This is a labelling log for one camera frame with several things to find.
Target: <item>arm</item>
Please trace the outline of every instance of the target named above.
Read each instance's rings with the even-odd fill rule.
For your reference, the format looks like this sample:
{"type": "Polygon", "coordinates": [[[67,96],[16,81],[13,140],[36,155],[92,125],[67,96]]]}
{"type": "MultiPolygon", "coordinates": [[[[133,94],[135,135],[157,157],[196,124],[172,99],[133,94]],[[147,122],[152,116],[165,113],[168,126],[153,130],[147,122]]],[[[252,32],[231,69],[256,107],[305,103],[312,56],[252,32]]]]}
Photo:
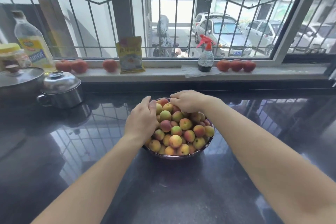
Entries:
{"type": "Polygon", "coordinates": [[[195,91],[171,95],[186,112],[203,112],[285,223],[334,223],[336,183],[272,134],[220,99],[195,91]]]}
{"type": "Polygon", "coordinates": [[[156,102],[143,99],[128,116],[124,136],[57,197],[32,224],[99,224],[138,150],[153,134],[156,102]]]}

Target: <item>pot handle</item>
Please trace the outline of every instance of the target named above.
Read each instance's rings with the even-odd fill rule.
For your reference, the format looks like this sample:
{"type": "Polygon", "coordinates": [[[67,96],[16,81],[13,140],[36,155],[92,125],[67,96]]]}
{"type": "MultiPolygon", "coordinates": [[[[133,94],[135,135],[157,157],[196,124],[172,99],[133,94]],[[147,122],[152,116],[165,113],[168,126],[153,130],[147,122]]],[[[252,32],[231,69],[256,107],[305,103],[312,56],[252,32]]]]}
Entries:
{"type": "Polygon", "coordinates": [[[52,106],[50,98],[44,94],[37,96],[36,100],[42,106],[45,106],[45,107],[52,106]]]}

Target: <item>window sill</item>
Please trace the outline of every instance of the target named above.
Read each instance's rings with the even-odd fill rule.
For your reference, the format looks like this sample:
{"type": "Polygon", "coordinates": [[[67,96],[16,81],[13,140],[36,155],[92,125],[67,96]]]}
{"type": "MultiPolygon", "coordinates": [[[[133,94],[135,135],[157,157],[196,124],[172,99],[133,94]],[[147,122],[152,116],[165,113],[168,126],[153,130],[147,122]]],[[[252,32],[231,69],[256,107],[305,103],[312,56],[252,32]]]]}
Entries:
{"type": "Polygon", "coordinates": [[[167,81],[257,81],[291,79],[327,79],[324,65],[282,65],[280,67],[257,67],[252,73],[222,72],[216,75],[186,78],[181,68],[146,68],[142,73],[108,73],[102,68],[91,68],[76,74],[82,82],[167,82],[167,81]]]}

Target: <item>countertop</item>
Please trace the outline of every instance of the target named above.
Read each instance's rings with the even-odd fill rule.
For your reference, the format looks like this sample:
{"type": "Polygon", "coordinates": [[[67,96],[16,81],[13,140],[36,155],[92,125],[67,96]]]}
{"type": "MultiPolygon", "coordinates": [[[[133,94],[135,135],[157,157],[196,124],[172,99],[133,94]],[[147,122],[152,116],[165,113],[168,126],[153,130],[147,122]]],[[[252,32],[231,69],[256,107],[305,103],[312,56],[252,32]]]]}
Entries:
{"type": "MultiPolygon", "coordinates": [[[[1,108],[0,223],[30,223],[118,142],[129,112],[150,94],[88,94],[85,103],[66,111],[38,104],[1,108]]],[[[336,180],[336,96],[210,94],[336,180]]],[[[141,149],[102,223],[282,222],[216,131],[202,154],[183,161],[141,149]]]]}

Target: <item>yellow jar lid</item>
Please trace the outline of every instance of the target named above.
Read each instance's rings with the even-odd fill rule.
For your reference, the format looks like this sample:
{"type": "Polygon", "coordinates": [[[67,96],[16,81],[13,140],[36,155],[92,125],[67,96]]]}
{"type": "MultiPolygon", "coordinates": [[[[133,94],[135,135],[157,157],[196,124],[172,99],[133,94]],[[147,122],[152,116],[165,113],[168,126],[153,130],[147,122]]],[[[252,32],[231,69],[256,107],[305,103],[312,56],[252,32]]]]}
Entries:
{"type": "Polygon", "coordinates": [[[15,52],[18,51],[20,48],[20,45],[10,43],[10,44],[0,44],[0,54],[2,53],[8,53],[8,52],[15,52]]]}

